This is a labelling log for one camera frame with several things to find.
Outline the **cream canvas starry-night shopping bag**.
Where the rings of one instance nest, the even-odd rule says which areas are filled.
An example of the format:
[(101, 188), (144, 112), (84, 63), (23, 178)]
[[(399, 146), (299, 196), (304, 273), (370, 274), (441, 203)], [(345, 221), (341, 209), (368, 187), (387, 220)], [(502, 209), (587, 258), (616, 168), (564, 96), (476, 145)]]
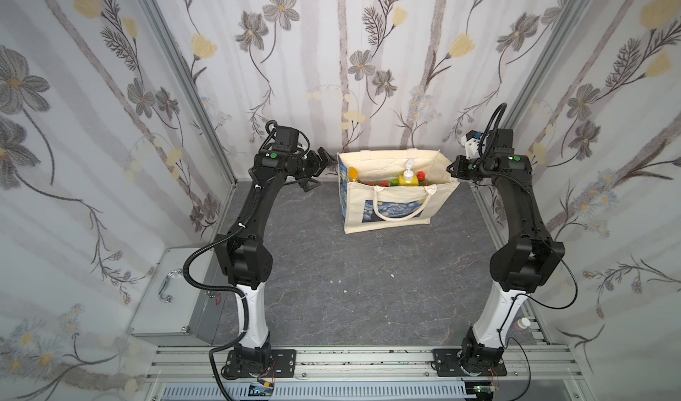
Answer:
[[(459, 181), (447, 170), (452, 161), (439, 151), (416, 148), (362, 150), (341, 153), (337, 158), (340, 206), (346, 234), (428, 225), (459, 186)], [(414, 159), (414, 173), (425, 173), (425, 186), (398, 185), (398, 177), (410, 158)], [(350, 167), (358, 170), (359, 183), (349, 182)], [(389, 181), (390, 186), (380, 186), (383, 180)]]

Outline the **yellow-green red-capped bottle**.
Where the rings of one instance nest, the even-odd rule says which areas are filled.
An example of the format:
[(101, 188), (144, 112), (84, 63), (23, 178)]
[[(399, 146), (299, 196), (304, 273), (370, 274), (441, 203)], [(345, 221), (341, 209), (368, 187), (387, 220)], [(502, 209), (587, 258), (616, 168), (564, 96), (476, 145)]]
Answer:
[(418, 179), (418, 182), (419, 182), (419, 186), (425, 186), (427, 184), (426, 175), (423, 171), (419, 171), (417, 173), (417, 179)]

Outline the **yellow pump dish soap bottle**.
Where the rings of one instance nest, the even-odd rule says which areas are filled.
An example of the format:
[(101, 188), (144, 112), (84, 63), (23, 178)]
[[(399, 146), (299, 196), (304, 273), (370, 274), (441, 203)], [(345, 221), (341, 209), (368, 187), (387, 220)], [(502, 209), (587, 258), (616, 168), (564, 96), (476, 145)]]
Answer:
[(413, 171), (414, 159), (410, 158), (405, 164), (405, 169), (398, 177), (399, 186), (418, 186), (419, 179)]

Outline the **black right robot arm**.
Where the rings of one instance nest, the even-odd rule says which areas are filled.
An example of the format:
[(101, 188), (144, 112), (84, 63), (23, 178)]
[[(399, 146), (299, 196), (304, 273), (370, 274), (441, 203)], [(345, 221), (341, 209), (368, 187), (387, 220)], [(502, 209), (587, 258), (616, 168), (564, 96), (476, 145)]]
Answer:
[(459, 180), (488, 178), (501, 198), (508, 241), (489, 261), (493, 286), (482, 315), (469, 328), (459, 353), (464, 373), (477, 376), (501, 364), (506, 336), (519, 308), (546, 284), (565, 255), (546, 229), (533, 191), (530, 159), (514, 152), (511, 130), (469, 131), (466, 153), (448, 167)]

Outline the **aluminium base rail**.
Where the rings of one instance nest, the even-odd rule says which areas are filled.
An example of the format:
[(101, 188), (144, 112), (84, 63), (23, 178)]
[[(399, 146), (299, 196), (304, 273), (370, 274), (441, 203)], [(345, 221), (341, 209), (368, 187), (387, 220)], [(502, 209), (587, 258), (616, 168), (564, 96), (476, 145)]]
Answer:
[(509, 348), (498, 372), (468, 376), (434, 347), (298, 347), (275, 376), (225, 381), (233, 400), (592, 400), (564, 345)]

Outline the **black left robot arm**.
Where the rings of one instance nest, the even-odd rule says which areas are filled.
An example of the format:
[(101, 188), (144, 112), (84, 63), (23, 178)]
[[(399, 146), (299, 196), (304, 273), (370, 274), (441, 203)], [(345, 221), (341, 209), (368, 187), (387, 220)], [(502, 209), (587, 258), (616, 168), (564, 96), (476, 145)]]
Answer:
[[(182, 275), (190, 286), (205, 292), (230, 292), (237, 299), (239, 335), (209, 351), (218, 383), (247, 376), (260, 378), (273, 372), (275, 359), (264, 307), (265, 283), (273, 268), (272, 253), (264, 246), (267, 222), (288, 179), (308, 192), (319, 185), (317, 177), (335, 163), (323, 147), (316, 151), (297, 148), (287, 152), (271, 145), (260, 151), (249, 170), (251, 186), (235, 223), (226, 234), (216, 236), (184, 261)], [(192, 277), (191, 265), (209, 251), (215, 253), (221, 272), (227, 277), (226, 285), (209, 285)]]

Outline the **orange dish soap bottle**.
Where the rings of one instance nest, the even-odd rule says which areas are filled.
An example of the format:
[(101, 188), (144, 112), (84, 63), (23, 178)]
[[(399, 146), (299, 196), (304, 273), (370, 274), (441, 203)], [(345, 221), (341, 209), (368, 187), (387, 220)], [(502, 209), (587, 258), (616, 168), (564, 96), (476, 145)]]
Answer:
[(354, 167), (348, 169), (349, 182), (359, 183), (359, 172)]

